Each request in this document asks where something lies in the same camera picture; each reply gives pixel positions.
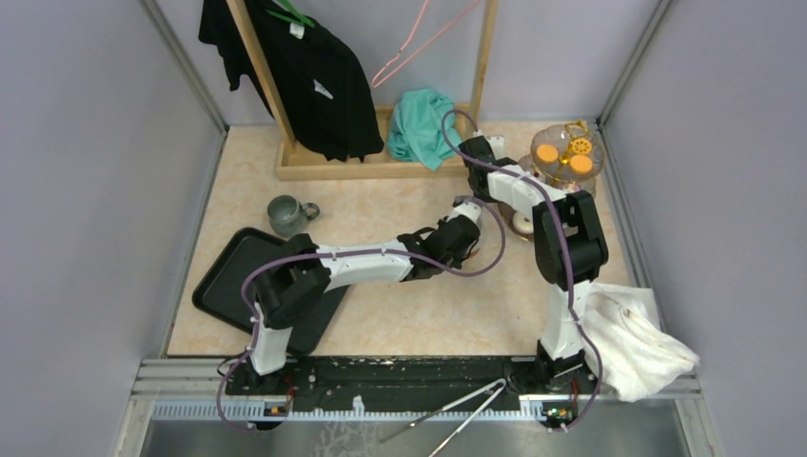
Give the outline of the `orange biscuit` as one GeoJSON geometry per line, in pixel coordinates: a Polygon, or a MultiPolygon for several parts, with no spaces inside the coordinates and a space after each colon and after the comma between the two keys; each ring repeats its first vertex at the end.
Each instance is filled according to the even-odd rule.
{"type": "Polygon", "coordinates": [[[553,164],[559,160],[560,153],[558,149],[551,144],[540,144],[535,149],[535,156],[541,163],[553,164]]]}

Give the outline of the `white glazed donut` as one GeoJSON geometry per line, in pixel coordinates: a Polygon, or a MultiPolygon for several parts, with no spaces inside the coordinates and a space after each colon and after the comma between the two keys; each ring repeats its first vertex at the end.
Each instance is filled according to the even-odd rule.
{"type": "Polygon", "coordinates": [[[523,236],[532,235],[534,226],[532,220],[524,213],[516,211],[511,217],[513,230],[523,236]]]}

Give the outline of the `three-tier glass stand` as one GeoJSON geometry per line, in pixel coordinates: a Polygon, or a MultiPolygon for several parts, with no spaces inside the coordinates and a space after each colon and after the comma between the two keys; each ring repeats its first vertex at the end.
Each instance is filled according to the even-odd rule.
{"type": "Polygon", "coordinates": [[[604,166],[605,149],[600,137],[583,120],[555,124],[538,131],[532,138],[529,152],[519,159],[522,169],[546,185],[566,193],[585,190],[596,194],[597,176],[604,166]],[[537,160],[535,149],[540,144],[555,146],[560,158],[556,163],[545,164],[537,160]],[[593,162],[593,170],[586,175],[575,174],[569,167],[573,155],[587,155],[593,162]]]}

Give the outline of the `grey-blue ceramic mug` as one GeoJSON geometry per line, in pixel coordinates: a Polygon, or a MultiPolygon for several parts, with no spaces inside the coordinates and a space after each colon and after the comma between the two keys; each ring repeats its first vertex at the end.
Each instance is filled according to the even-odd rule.
{"type": "Polygon", "coordinates": [[[301,203],[291,195],[280,195],[268,203],[266,212],[273,231],[290,238],[306,232],[310,222],[320,215],[321,209],[314,203],[301,203]]]}

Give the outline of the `white towel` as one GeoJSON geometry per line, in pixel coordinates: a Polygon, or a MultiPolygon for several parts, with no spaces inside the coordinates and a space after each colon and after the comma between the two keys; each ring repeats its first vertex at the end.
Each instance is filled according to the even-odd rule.
{"type": "Polygon", "coordinates": [[[593,284],[582,327],[592,340],[584,345],[586,363],[623,402],[659,393],[700,362],[693,350],[661,330],[650,288],[593,284]]]}

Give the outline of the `black baking tray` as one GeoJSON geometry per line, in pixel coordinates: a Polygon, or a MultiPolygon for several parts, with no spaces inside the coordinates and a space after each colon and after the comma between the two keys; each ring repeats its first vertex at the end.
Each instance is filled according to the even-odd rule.
{"type": "MultiPolygon", "coordinates": [[[[242,299],[241,286],[249,273],[285,257],[285,240],[257,228],[238,230],[192,293],[193,305],[216,319],[249,334],[251,312],[242,299]]],[[[313,310],[293,328],[288,353],[311,354],[319,345],[348,287],[325,293],[313,310]]]]}

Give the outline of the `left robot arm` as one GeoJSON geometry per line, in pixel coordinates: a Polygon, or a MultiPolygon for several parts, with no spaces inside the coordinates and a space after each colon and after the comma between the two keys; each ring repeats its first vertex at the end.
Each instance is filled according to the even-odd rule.
{"type": "Polygon", "coordinates": [[[263,394],[283,386],[292,330],[325,293],[360,283],[460,273],[480,240],[480,219],[480,207],[460,205],[434,228],[347,248],[317,245],[306,234],[292,237],[284,257],[256,268],[241,286],[253,325],[247,380],[263,394]]]}

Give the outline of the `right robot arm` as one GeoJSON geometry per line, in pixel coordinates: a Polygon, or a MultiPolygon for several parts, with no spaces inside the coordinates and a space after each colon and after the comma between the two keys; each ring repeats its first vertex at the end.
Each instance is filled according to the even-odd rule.
{"type": "Polygon", "coordinates": [[[582,316],[609,252],[594,197],[554,189],[508,157],[495,156],[476,136],[459,145],[474,195],[526,216],[533,227],[538,270],[550,285],[548,317],[538,342],[536,379],[548,392],[562,391],[584,365],[582,316]]]}

